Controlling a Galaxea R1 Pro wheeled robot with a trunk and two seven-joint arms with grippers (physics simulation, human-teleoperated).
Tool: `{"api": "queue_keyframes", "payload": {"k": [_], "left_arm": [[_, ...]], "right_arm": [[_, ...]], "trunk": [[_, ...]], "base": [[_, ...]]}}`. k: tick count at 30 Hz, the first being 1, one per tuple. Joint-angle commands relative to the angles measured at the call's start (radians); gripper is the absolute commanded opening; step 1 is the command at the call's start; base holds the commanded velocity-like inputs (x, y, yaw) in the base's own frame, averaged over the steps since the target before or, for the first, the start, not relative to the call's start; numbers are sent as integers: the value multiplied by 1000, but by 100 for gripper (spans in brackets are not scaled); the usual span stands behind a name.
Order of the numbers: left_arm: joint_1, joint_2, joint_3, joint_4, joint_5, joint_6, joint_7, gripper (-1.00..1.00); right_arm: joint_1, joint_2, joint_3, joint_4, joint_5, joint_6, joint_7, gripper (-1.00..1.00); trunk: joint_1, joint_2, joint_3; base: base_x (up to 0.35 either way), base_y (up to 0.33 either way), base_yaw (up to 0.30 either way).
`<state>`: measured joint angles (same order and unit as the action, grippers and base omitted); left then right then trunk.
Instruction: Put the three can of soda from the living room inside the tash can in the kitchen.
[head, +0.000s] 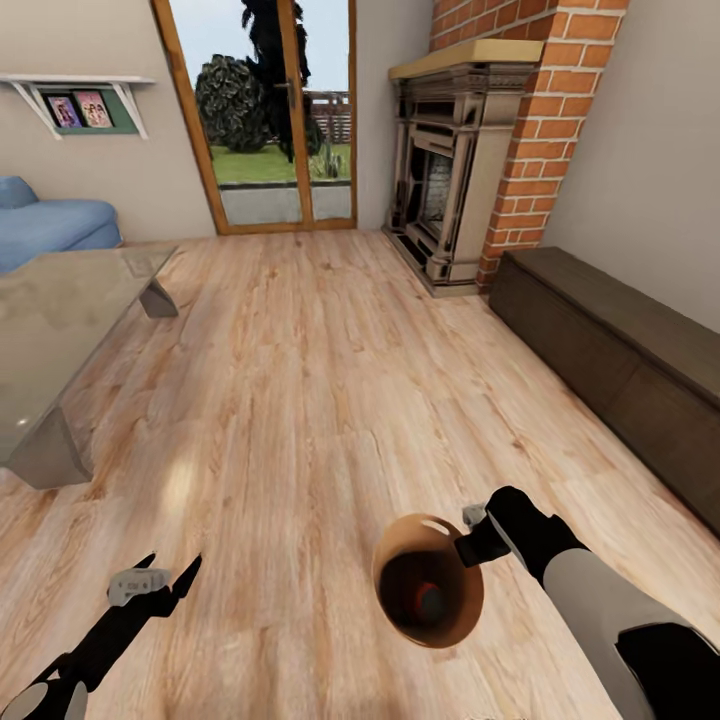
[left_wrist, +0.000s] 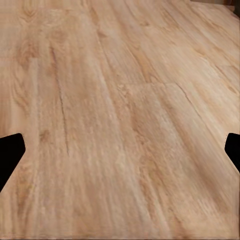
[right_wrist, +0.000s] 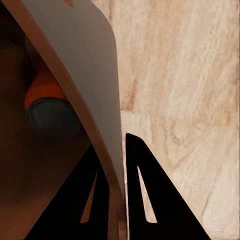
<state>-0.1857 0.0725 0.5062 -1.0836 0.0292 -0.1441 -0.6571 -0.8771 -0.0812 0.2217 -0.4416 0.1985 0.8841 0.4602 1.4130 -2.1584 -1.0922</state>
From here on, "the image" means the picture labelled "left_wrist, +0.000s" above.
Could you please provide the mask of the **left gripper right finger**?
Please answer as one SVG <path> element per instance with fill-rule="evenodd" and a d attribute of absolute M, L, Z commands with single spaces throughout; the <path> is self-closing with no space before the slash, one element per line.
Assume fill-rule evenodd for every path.
<path fill-rule="evenodd" d="M 240 172 L 240 135 L 229 133 L 225 142 L 225 152 Z"/>

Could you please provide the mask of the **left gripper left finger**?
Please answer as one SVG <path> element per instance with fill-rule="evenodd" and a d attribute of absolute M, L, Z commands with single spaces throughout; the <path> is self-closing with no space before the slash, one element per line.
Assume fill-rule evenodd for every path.
<path fill-rule="evenodd" d="M 21 133 L 0 138 L 0 192 L 26 151 Z"/>

